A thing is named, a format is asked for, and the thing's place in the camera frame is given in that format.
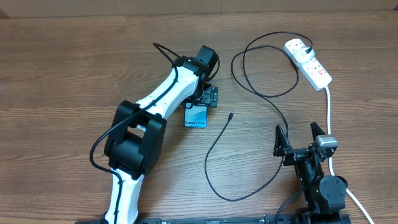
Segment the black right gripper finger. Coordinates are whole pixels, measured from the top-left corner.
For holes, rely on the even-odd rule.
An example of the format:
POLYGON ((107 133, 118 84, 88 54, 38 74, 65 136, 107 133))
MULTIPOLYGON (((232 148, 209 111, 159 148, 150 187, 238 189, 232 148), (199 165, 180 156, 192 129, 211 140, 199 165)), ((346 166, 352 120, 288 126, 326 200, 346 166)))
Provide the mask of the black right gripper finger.
POLYGON ((290 151, 292 146, 285 135, 281 125, 277 125, 275 127, 275 144, 274 144, 274 151, 273 156, 275 157, 282 157, 286 155, 287 151, 290 151))
POLYGON ((326 134, 326 132, 324 132, 322 130, 322 128, 319 127, 319 125, 316 122, 312 122, 310 124, 310 127, 311 127, 311 130, 312 130, 313 140, 315 140, 317 136, 321 136, 321 135, 325 135, 326 134))

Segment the Samsung Galaxy smartphone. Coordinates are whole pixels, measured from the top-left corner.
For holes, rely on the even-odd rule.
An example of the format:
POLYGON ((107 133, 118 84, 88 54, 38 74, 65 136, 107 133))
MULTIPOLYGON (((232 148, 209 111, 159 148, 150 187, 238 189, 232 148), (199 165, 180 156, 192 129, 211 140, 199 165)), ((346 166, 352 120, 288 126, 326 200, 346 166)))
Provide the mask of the Samsung Galaxy smartphone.
POLYGON ((187 128, 206 128, 208 108, 185 104, 184 126, 187 128))

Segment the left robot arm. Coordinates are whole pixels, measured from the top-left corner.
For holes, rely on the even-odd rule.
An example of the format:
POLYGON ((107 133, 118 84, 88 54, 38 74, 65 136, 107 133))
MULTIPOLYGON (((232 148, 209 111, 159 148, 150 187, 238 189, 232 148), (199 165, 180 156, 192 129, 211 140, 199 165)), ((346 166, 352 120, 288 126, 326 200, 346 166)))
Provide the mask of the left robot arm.
POLYGON ((209 82, 220 60, 215 50, 202 46, 194 57, 176 56, 169 76, 148 96, 117 107, 111 128, 104 133, 107 171, 113 176, 108 211, 100 223, 134 223, 144 177, 159 160, 167 120, 180 106, 215 108, 216 87, 209 82))

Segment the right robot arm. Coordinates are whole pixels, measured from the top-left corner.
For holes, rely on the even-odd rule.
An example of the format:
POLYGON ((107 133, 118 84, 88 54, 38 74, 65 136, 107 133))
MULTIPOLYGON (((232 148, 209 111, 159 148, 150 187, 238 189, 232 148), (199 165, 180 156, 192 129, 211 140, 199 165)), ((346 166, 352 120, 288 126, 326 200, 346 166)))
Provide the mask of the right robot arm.
POLYGON ((313 142, 306 148, 293 149, 287 135, 278 125, 275 127, 273 156, 281 157, 284 166, 293 166, 300 180, 301 189, 289 197, 278 209, 274 223, 350 223, 349 215, 342 215, 348 183, 338 175, 325 175, 321 163, 330 159, 338 147, 338 141, 325 133, 317 123, 310 124, 313 142), (306 207, 294 214, 280 215, 283 208, 295 197, 303 194, 306 207))

